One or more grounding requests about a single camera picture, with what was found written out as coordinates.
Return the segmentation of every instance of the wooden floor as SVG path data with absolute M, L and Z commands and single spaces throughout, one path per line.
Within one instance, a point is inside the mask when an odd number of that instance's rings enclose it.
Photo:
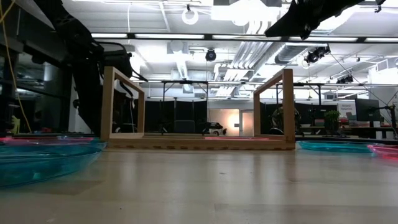
M 0 190 L 8 223 L 397 223 L 398 161 L 364 154 L 104 152 L 86 170 Z

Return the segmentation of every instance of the blue plastic tray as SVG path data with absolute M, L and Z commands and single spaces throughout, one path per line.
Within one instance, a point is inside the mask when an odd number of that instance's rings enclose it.
M 76 172 L 90 165 L 106 147 L 105 142 L 78 144 L 0 145 L 0 187 L 30 184 Z
M 350 141 L 298 141 L 302 149 L 327 152 L 372 152 L 368 145 L 374 143 Z

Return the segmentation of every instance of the yellow cable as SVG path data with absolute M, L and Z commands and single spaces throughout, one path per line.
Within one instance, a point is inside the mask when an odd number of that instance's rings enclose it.
M 14 5 L 14 3 L 15 3 L 15 1 L 13 1 L 11 3 L 11 5 L 8 7 L 6 13 L 3 15 L 2 7 L 1 7 L 1 1 L 0 1 L 0 16 L 1 16 L 0 22 L 2 22 L 4 20 L 4 18 L 6 17 L 6 14 L 9 12 L 9 10 Z M 21 98 L 19 97 L 19 93 L 17 91 L 17 80 L 16 80 L 15 75 L 14 75 L 14 69 L 12 69 L 12 62 L 11 62 L 11 57 L 10 57 L 10 51 L 8 49 L 8 38 L 7 38 L 7 34 L 6 34 L 6 23 L 5 22 L 2 23 L 2 31 L 4 32 L 4 41 L 6 43 L 6 51 L 7 51 L 8 63 L 9 63 L 9 66 L 10 66 L 10 71 L 11 71 L 11 75 L 12 75 L 12 81 L 14 81 L 15 93 L 17 94 L 19 106 L 21 107 L 22 115 L 25 118 L 25 121 L 26 121 L 27 127 L 29 129 L 29 132 L 32 133 L 32 130 L 31 130 L 30 125 L 29 125 L 29 122 L 28 122 L 28 120 L 26 118 L 26 115 L 25 115 L 24 107 L 22 106 L 22 103 L 21 103 Z

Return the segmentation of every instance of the wooden frame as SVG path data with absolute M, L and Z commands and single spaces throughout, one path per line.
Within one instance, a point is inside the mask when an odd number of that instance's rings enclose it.
M 282 82 L 283 89 L 283 109 L 284 109 L 284 135 L 270 136 L 261 134 L 261 108 L 260 94 L 266 89 L 274 86 L 276 83 Z M 293 86 L 293 70 L 285 69 L 274 75 L 271 79 L 261 85 L 253 94 L 254 103 L 254 136 L 267 137 L 272 139 L 285 140 L 286 142 L 295 142 L 295 121 L 294 121 L 294 86 Z
M 260 86 L 259 91 L 255 92 L 255 103 L 254 103 L 254 120 L 255 133 L 258 133 L 260 123 L 259 118 L 259 94 L 266 88 L 269 88 L 272 83 L 278 82 L 278 76 L 283 77 L 284 84 L 291 82 L 293 86 L 293 76 L 289 75 L 288 72 L 284 72 L 285 75 L 278 74 L 270 81 Z M 113 116 L 113 91 L 114 91 L 114 80 L 118 79 L 131 88 L 139 92 L 139 103 L 138 103 L 138 133 L 121 133 L 113 134 L 112 128 L 112 116 Z M 103 91 L 103 107 L 102 107 L 102 121 L 101 121 L 101 139 L 108 141 L 108 148 L 122 148 L 122 149 L 201 149 L 201 150 L 293 150 L 295 149 L 294 143 L 294 132 L 293 136 L 291 133 L 287 133 L 285 136 L 259 136 L 263 138 L 269 138 L 270 140 L 264 141 L 263 139 L 221 139 L 221 140 L 208 140 L 205 136 L 187 136 L 183 134 L 175 135 L 144 135 L 144 113 L 145 113 L 145 98 L 144 91 L 139 87 L 135 86 L 130 80 L 128 80 L 121 72 L 113 67 L 106 67 L 104 73 L 104 91 Z M 284 106 L 286 108 L 292 108 L 290 106 L 290 99 L 293 99 L 293 88 L 290 91 L 284 89 Z M 294 122 L 294 116 L 292 118 L 289 113 L 286 113 L 286 120 Z
M 138 121 L 137 133 L 112 133 L 113 121 L 113 93 L 115 79 L 123 82 L 125 85 L 131 87 L 138 92 Z M 102 110 L 101 110 L 101 140 L 108 141 L 110 139 L 120 138 L 139 138 L 144 135 L 145 124 L 145 93 L 144 90 L 136 86 L 130 79 L 114 67 L 105 67 L 104 83 L 102 95 Z

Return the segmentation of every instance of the computer screen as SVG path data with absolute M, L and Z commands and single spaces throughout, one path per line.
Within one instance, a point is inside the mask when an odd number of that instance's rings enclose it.
M 355 99 L 357 121 L 380 121 L 378 100 Z

